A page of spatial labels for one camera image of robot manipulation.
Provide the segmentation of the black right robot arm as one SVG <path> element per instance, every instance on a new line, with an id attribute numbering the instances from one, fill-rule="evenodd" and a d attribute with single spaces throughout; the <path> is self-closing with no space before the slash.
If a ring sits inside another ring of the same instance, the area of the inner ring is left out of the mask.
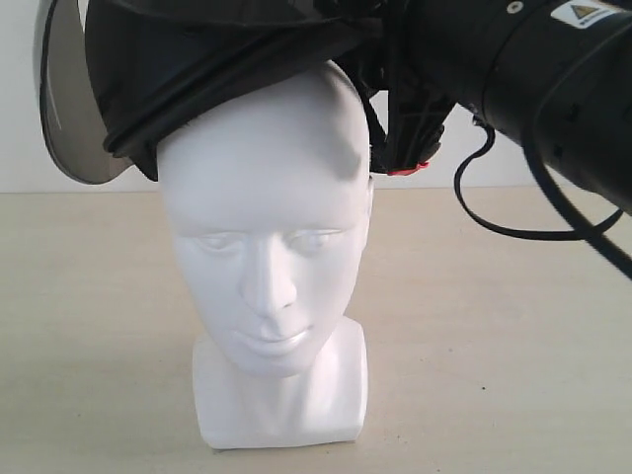
<path id="1" fill-rule="evenodd" d="M 390 174 L 427 161 L 444 115 L 426 90 L 542 161 L 631 206 L 631 5 L 627 1 L 390 1 Z"/>

